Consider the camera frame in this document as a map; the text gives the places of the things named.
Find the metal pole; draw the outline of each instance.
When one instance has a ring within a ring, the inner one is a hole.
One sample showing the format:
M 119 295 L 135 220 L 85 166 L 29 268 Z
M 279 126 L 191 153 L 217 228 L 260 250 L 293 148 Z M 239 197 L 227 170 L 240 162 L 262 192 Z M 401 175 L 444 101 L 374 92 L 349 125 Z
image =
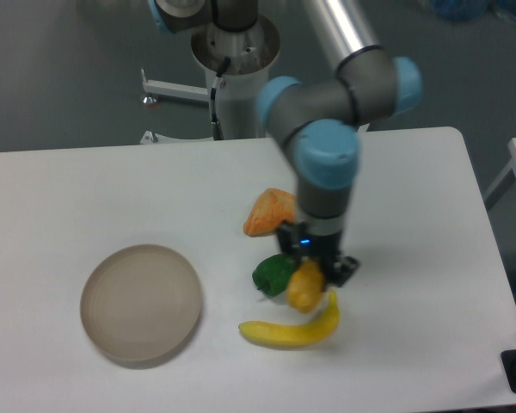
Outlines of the metal pole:
M 352 53 L 378 45 L 357 0 L 304 0 L 304 6 L 333 69 Z

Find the green toy vegetable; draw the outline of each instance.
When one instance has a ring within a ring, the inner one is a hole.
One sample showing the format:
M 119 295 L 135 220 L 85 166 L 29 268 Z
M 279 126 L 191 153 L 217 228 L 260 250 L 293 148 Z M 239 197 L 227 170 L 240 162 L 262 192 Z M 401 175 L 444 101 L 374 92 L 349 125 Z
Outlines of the green toy vegetable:
M 289 256 L 278 254 L 258 264 L 252 273 L 252 280 L 268 297 L 275 297 L 286 290 L 295 270 L 296 265 Z

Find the gray floor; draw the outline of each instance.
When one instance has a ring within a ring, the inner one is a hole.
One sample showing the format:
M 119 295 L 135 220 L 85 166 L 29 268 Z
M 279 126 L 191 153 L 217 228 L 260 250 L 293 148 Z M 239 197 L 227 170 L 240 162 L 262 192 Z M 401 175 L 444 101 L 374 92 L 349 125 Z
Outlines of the gray floor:
M 140 67 L 148 78 L 204 83 L 189 51 L 190 33 L 161 36 L 145 3 L 0 0 L 0 151 L 135 145 L 151 128 L 184 139 L 210 136 L 203 108 L 139 104 Z M 425 80 L 420 108 L 372 129 L 456 127 L 484 190 L 516 137 L 516 28 L 492 14 L 452 25 L 416 0 L 362 3 L 387 49 L 413 58 Z M 262 0 L 261 6 L 283 40 L 272 76 L 329 77 L 300 1 Z M 516 286 L 516 188 L 490 218 Z

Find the yellow banana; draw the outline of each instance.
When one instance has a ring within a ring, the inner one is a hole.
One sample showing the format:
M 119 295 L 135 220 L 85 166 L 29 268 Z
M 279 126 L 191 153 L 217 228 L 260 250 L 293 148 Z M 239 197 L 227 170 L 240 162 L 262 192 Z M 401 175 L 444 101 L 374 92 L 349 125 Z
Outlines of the yellow banana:
M 319 342 L 336 330 L 340 312 L 336 293 L 329 292 L 329 303 L 321 316 L 307 324 L 282 325 L 263 321 L 239 324 L 241 334 L 251 342 L 280 347 L 302 347 Z

